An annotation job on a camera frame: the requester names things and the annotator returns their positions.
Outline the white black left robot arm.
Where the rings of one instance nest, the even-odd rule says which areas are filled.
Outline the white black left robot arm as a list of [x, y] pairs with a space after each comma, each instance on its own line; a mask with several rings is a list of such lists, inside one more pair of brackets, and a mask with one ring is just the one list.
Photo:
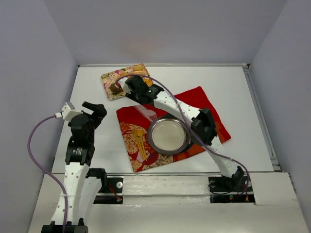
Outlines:
[[103, 104], [85, 101], [82, 106], [92, 113], [78, 111], [71, 102], [66, 102], [56, 115], [68, 122], [71, 131], [65, 155], [65, 192], [60, 195], [51, 219], [57, 225], [68, 222], [77, 225], [80, 219], [86, 220], [97, 193], [106, 185], [105, 170], [90, 165], [95, 152], [95, 130], [107, 111]]

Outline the large orange-glazed bread roll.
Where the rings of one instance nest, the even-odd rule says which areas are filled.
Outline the large orange-glazed bread roll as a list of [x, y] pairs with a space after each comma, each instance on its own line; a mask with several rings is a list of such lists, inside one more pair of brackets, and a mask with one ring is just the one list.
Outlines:
[[120, 77], [125, 76], [125, 75], [128, 75], [128, 72], [120, 73], [120, 74], [117, 76], [117, 79], [119, 79]]

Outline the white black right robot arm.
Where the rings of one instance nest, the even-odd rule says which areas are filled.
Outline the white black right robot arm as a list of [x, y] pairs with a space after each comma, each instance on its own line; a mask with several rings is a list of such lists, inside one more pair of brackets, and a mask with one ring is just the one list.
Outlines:
[[128, 74], [116, 82], [126, 92], [127, 98], [140, 104], [150, 104], [182, 120], [190, 131], [192, 141], [203, 147], [218, 166], [225, 184], [235, 187], [242, 183], [243, 177], [246, 177], [247, 183], [250, 181], [245, 165], [223, 155], [224, 148], [210, 109], [196, 108], [178, 100], [160, 81], [146, 75]]

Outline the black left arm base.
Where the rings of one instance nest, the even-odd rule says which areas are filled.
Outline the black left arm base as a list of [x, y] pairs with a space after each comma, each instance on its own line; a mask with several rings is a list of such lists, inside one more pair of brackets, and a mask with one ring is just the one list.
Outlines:
[[41, 233], [88, 233], [88, 227], [84, 224], [84, 219], [79, 218], [77, 225], [73, 225], [68, 221], [63, 228], [63, 225], [58, 225], [55, 221], [51, 221], [49, 225], [43, 225]]

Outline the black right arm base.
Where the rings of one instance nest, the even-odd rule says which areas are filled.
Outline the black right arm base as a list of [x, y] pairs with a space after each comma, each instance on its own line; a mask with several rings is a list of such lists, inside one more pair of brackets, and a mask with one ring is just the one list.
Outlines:
[[208, 178], [207, 189], [210, 193], [210, 203], [255, 203], [251, 179], [243, 176], [237, 184], [223, 176]]

